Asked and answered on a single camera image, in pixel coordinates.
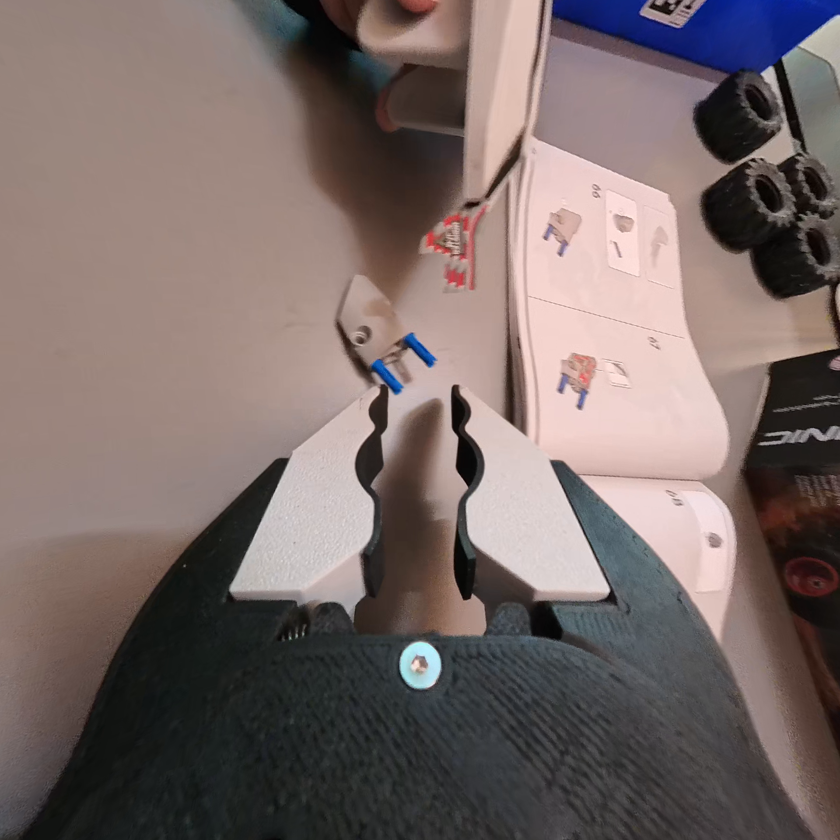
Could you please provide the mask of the open instruction booklet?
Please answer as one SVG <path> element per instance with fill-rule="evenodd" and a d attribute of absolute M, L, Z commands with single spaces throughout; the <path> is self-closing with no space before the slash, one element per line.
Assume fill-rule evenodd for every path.
<path fill-rule="evenodd" d="M 651 547 L 718 642 L 737 538 L 728 422 L 690 336 L 676 210 L 531 140 L 509 201 L 515 423 Z"/>

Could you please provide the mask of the person's left hand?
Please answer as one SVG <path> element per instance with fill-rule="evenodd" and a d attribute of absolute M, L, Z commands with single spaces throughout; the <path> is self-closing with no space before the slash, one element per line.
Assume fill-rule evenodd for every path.
<path fill-rule="evenodd" d="M 438 1 L 397 1 L 409 14 L 423 15 L 434 10 Z M 343 34 L 355 39 L 361 10 L 366 1 L 321 1 L 329 21 Z"/>

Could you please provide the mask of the black and white tag sticker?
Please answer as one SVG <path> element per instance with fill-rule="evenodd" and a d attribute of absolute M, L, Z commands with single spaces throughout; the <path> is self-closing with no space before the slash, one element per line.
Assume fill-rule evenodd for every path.
<path fill-rule="evenodd" d="M 641 17 L 671 28 L 683 28 L 705 3 L 698 1 L 646 1 L 640 8 Z"/>

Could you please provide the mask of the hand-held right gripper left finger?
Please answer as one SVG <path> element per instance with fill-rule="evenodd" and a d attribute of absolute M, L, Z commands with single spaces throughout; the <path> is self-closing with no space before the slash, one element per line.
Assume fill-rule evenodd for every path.
<path fill-rule="evenodd" d="M 236 601 L 356 607 L 385 574 L 382 504 L 389 391 L 372 387 L 298 446 L 230 585 Z"/>

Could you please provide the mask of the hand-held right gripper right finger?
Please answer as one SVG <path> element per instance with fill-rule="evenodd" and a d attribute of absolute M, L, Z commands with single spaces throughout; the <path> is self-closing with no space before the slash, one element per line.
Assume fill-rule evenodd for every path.
<path fill-rule="evenodd" d="M 465 601 L 601 602 L 610 586 L 550 458 L 462 385 L 451 389 L 458 502 L 454 572 Z"/>

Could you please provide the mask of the grey desk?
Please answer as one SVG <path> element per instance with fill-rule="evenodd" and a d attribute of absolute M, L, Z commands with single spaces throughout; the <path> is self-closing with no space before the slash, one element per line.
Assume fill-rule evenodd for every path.
<path fill-rule="evenodd" d="M 452 577 L 449 389 L 508 411 L 507 207 L 476 289 L 421 235 L 457 138 L 386 134 L 383 74 L 272 2 L 2 2 L 2 838 L 63 771 L 162 575 L 368 383 L 334 323 L 372 278 L 438 357 L 390 407 L 372 633 L 478 634 Z"/>

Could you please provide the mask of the black product box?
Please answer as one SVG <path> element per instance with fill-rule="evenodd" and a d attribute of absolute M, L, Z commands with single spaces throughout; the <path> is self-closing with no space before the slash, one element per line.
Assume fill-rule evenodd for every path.
<path fill-rule="evenodd" d="M 742 473 L 837 741 L 838 350 L 770 365 Z"/>

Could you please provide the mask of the black toy tyre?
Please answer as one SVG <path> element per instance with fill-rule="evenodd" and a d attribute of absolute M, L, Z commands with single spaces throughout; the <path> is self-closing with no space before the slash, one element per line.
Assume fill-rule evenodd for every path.
<path fill-rule="evenodd" d="M 830 219 L 838 208 L 838 194 L 825 165 L 814 155 L 793 154 L 778 164 L 794 197 L 799 215 Z"/>
<path fill-rule="evenodd" d="M 767 243 L 796 219 L 793 192 L 780 167 L 760 157 L 710 184 L 700 196 L 700 210 L 710 234 L 732 253 Z"/>
<path fill-rule="evenodd" d="M 764 147 L 782 129 L 780 101 L 754 70 L 738 70 L 700 100 L 693 115 L 700 141 L 719 161 L 733 164 Z"/>
<path fill-rule="evenodd" d="M 751 251 L 760 285 L 778 299 L 799 297 L 837 284 L 839 243 L 833 226 L 807 214 Z"/>

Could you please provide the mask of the grey brick piece blue pins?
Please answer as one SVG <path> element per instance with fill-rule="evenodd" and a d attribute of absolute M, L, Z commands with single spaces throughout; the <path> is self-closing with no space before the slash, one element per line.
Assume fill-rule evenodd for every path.
<path fill-rule="evenodd" d="M 404 385 L 388 366 L 406 350 L 412 351 L 427 368 L 437 362 L 415 332 L 403 324 L 390 299 L 367 276 L 355 275 L 350 280 L 337 322 L 364 368 L 394 395 L 401 394 Z"/>

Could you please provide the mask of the red and white sticker sheet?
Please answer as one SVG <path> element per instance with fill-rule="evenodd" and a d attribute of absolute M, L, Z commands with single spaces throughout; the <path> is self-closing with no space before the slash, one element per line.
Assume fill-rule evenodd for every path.
<path fill-rule="evenodd" d="M 421 237 L 417 253 L 443 261 L 441 277 L 445 291 L 476 289 L 477 232 L 491 206 L 490 198 L 460 206 Z"/>

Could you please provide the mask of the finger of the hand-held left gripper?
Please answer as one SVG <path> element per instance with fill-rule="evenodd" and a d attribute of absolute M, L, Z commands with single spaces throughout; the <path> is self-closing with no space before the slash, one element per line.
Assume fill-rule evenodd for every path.
<path fill-rule="evenodd" d="M 464 127 L 463 197 L 483 202 L 518 158 L 550 31 L 551 2 L 472 4 Z"/>

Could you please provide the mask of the blue bin with printed tag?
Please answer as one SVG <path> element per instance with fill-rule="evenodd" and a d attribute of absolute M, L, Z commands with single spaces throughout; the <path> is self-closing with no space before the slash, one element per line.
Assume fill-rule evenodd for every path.
<path fill-rule="evenodd" d="M 565 22 L 714 70 L 762 71 L 839 14 L 838 1 L 705 1 L 683 28 L 641 17 L 646 1 L 554 1 Z"/>

